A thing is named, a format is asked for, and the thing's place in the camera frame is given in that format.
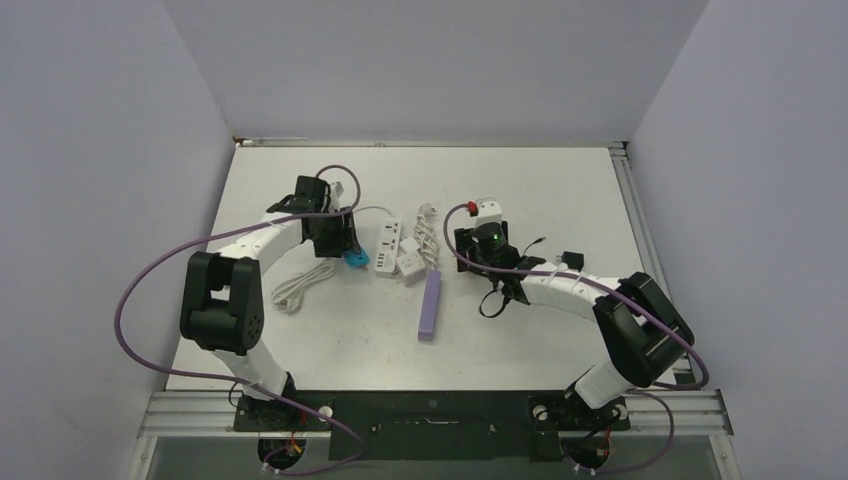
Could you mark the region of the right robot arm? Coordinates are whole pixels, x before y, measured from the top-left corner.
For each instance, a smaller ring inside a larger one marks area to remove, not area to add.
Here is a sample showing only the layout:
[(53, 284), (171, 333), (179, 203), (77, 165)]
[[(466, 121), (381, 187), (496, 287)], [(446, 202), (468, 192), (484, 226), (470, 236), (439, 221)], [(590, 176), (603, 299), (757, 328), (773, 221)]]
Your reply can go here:
[(505, 302), (544, 306), (595, 323), (607, 351), (567, 389), (567, 419), (589, 428), (605, 406), (636, 387), (647, 388), (694, 345), (694, 334), (655, 279), (644, 272), (597, 277), (508, 242), (506, 222), (453, 232), (457, 269), (487, 278)]

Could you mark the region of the blue plug cube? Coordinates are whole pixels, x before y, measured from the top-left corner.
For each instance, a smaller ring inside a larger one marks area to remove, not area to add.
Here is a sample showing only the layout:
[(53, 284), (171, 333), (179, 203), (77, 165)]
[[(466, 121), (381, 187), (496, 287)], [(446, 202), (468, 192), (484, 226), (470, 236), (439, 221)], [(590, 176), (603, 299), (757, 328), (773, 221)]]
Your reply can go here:
[(370, 257), (362, 247), (347, 250), (342, 253), (342, 259), (351, 269), (366, 271), (370, 263)]

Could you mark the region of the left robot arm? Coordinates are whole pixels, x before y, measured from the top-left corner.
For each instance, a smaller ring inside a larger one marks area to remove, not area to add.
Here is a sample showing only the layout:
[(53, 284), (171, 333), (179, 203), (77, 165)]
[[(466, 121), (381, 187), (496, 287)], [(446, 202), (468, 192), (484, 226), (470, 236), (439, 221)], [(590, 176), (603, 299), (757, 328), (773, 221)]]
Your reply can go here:
[(289, 428), (297, 401), (284, 392), (291, 374), (262, 341), (262, 277), (305, 242), (317, 259), (358, 254), (353, 209), (341, 203), (343, 186), (317, 176), (298, 177), (293, 193), (269, 206), (261, 221), (217, 251), (193, 254), (187, 264), (180, 333), (211, 352), (259, 400), (259, 417), (274, 430)]

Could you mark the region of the aluminium frame rail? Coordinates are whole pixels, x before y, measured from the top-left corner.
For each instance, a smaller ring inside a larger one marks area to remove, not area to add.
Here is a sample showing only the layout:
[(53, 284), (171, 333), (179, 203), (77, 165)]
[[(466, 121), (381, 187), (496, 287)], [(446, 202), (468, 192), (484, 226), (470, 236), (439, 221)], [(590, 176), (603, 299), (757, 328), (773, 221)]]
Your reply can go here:
[(626, 147), (626, 142), (613, 142), (612, 146), (609, 148), (609, 153), (616, 173), (619, 189), (625, 203), (634, 239), (637, 244), (640, 261), (643, 269), (657, 281), (660, 288), (668, 296), (671, 296), (665, 274), (662, 270), (659, 255), (647, 223), (647, 218), (636, 189), (632, 175), (632, 166), (628, 158)]

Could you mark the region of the purple power strip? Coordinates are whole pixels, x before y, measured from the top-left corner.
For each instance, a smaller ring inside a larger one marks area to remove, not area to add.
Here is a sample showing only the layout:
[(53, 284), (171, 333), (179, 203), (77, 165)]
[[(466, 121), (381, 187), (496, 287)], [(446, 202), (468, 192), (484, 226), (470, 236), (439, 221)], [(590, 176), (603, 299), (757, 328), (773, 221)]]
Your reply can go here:
[(417, 338), (419, 341), (428, 342), (434, 339), (441, 294), (441, 281), (442, 274), (439, 270), (427, 271), (417, 329)]

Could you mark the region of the white plug adapter with sticker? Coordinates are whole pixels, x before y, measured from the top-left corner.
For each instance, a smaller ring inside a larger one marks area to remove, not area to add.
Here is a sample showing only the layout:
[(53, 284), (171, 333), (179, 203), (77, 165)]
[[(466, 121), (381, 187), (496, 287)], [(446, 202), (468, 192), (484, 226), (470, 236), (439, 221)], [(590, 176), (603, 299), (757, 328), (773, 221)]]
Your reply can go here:
[(396, 264), (405, 286), (411, 286), (426, 278), (427, 267), (421, 255), (421, 247), (412, 237), (407, 237), (399, 243)]

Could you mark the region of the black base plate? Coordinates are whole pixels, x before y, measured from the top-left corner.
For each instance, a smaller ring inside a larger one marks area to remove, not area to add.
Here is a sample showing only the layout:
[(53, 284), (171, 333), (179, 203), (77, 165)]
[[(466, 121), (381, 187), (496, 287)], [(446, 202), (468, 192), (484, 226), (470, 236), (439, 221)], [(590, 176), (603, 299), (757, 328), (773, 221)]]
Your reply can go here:
[(558, 390), (301, 390), (295, 399), (323, 416), (245, 397), (234, 405), (232, 428), (268, 434), (258, 452), (272, 453), (274, 465), (324, 450), (330, 461), (557, 462), (572, 454), (598, 466), (608, 434), (631, 427), (623, 398), (591, 410)]

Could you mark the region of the white power strip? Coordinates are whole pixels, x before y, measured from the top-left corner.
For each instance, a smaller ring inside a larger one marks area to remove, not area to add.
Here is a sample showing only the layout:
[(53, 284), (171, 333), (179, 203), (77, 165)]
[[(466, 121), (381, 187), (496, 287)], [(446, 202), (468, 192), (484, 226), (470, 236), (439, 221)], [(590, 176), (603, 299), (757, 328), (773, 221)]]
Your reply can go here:
[(391, 278), (397, 269), (402, 220), (397, 217), (388, 217), (379, 228), (378, 233), (374, 272), (378, 278)]

